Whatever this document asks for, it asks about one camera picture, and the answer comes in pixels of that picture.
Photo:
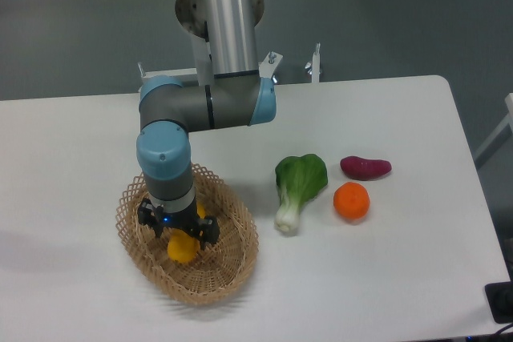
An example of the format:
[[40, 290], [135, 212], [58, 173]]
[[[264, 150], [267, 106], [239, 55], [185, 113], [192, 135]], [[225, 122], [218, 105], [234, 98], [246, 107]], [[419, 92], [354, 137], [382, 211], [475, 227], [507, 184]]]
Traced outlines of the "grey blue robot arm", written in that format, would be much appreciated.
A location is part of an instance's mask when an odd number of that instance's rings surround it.
[[206, 50], [196, 58], [196, 86], [160, 74], [141, 87], [136, 157], [148, 197], [137, 212], [156, 235], [179, 229], [205, 246], [217, 242], [220, 229], [215, 217], [197, 211], [189, 135], [270, 122], [277, 102], [256, 53], [262, 0], [189, 0], [186, 7]]

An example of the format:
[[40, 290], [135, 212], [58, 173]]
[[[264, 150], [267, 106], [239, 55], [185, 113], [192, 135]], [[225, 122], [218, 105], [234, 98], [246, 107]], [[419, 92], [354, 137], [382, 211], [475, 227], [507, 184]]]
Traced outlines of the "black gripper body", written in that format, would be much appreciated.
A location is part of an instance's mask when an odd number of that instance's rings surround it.
[[192, 203], [186, 209], [175, 213], [166, 212], [163, 206], [153, 207], [152, 212], [155, 221], [151, 228], [156, 238], [161, 237], [165, 228], [181, 230], [192, 238], [200, 237], [200, 225], [198, 223], [200, 217], [197, 214], [196, 203]]

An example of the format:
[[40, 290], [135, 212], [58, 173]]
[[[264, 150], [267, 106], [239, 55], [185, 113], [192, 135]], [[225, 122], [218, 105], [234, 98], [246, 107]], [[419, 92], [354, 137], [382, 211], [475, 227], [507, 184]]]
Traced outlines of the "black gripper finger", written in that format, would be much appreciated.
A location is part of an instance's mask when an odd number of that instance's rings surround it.
[[215, 245], [220, 236], [217, 218], [213, 215], [207, 215], [205, 218], [198, 218], [196, 224], [196, 238], [200, 243], [200, 249], [204, 250], [208, 244]]
[[155, 237], [161, 237], [164, 231], [164, 208], [155, 207], [151, 200], [145, 198], [137, 208], [138, 221], [140, 225], [148, 226], [154, 231]]

